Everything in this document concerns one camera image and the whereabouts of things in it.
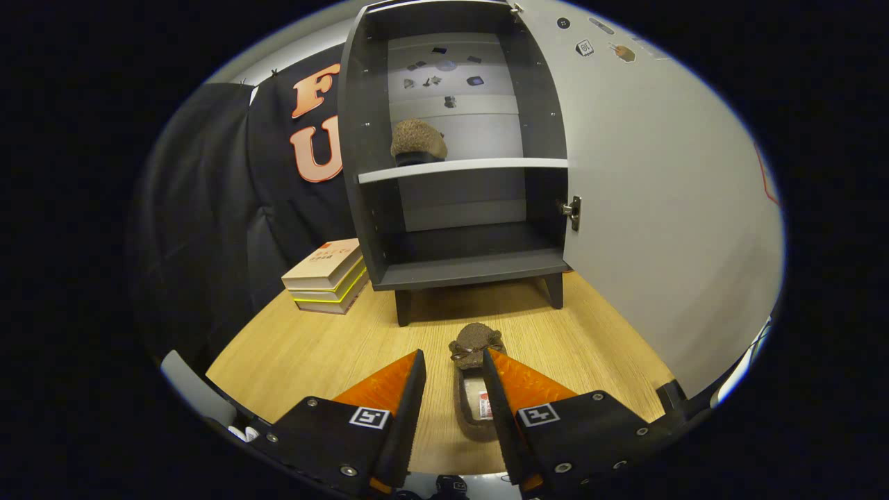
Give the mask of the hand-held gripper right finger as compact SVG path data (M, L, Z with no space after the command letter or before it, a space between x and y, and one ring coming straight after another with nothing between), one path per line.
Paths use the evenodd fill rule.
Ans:
M605 390L575 393L496 349L483 352L482 370L503 461L524 499L600 499L604 482L675 437Z

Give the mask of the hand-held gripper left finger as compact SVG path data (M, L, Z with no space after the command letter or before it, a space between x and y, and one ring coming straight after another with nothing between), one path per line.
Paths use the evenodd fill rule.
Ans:
M408 475L425 383L416 349L335 398L305 397L274 423L254 418L251 449L321 497L393 497Z

